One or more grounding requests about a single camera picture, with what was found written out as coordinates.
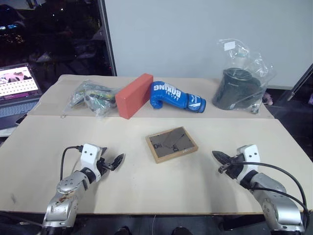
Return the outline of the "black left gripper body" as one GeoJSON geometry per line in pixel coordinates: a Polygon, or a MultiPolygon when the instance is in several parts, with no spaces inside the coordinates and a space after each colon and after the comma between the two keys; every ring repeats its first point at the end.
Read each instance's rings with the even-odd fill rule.
{"type": "Polygon", "coordinates": [[[100,158],[97,161],[97,169],[100,173],[100,176],[102,177],[108,170],[114,171],[116,169],[114,164],[109,164],[105,162],[104,158],[100,158]]]}

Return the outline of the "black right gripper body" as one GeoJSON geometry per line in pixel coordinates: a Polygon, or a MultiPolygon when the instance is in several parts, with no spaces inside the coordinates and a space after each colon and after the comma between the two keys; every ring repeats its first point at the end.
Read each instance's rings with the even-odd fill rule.
{"type": "Polygon", "coordinates": [[[228,163],[230,163],[230,166],[226,170],[226,174],[231,178],[231,179],[237,179],[239,174],[243,170],[243,165],[236,165],[234,163],[241,163],[245,161],[245,157],[243,154],[236,155],[235,157],[229,157],[228,163]]]}

